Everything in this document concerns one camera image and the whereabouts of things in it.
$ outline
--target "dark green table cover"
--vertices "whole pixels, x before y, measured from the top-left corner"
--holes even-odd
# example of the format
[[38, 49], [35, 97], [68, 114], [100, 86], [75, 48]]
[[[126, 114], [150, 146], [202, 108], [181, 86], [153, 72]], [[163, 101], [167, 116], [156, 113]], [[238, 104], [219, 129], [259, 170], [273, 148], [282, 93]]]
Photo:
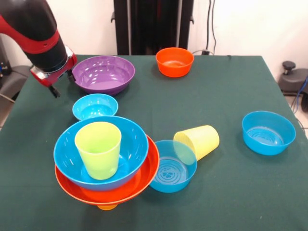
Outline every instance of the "dark green table cover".
[[[119, 116], [154, 141], [209, 124], [220, 135], [219, 147], [198, 162], [181, 192], [149, 187], [101, 211], [68, 196], [54, 175], [54, 144], [76, 122], [72, 106], [85, 93], [63, 76], [55, 99], [31, 77], [0, 131], [1, 231], [308, 230], [307, 139], [261, 57], [198, 56], [178, 79], [161, 75], [153, 56], [125, 58], [136, 75], [115, 97]], [[266, 157], [245, 146], [241, 120], [254, 110], [277, 112], [294, 124], [296, 139], [285, 152]]]

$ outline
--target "yellow cup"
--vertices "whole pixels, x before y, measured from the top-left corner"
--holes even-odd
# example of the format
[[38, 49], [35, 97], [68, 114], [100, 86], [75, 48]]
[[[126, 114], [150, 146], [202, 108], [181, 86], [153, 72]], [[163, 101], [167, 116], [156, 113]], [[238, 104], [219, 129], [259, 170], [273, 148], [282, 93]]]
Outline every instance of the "yellow cup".
[[174, 141], [179, 141], [193, 150], [197, 160], [200, 160], [219, 145], [217, 131], [209, 125], [191, 128], [177, 132]]
[[118, 168], [121, 131], [107, 122], [90, 123], [75, 136], [75, 145], [88, 174], [97, 180], [112, 177]]

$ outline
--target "white wall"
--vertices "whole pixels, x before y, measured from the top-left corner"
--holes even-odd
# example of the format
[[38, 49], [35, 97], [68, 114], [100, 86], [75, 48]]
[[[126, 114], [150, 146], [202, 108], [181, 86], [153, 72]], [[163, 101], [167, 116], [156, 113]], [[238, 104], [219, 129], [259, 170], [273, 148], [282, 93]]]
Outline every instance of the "white wall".
[[[209, 0], [194, 0], [188, 49], [206, 45]], [[116, 54], [113, 0], [48, 0], [66, 45], [78, 54]], [[307, 0], [216, 0], [218, 55], [262, 55], [278, 77], [284, 60], [308, 68]], [[11, 65], [29, 64], [17, 44], [3, 36]]]
[[[208, 3], [194, 1], [190, 51], [206, 46]], [[216, 0], [214, 29], [218, 55], [262, 55], [276, 79], [285, 60], [308, 68], [307, 0]], [[210, 41], [213, 50], [214, 40]]]

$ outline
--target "purple bowl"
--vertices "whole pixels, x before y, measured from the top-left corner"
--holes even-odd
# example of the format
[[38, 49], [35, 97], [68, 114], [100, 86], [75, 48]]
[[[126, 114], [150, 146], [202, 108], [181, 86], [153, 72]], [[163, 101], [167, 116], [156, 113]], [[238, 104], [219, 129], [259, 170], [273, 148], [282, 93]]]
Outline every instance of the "purple bowl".
[[135, 67], [126, 59], [101, 55], [78, 63], [73, 75], [76, 84], [87, 93], [116, 95], [133, 79]]

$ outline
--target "orange plate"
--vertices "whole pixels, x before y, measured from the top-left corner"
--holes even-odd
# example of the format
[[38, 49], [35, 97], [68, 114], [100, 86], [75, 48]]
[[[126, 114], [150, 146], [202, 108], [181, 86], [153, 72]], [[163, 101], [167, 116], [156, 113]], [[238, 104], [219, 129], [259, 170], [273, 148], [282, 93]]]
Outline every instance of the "orange plate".
[[61, 188], [75, 199], [90, 205], [118, 205], [138, 196], [154, 179], [159, 166], [159, 153], [149, 136], [148, 155], [136, 173], [126, 184], [110, 191], [91, 191], [81, 188], [66, 178], [55, 166], [55, 174]]

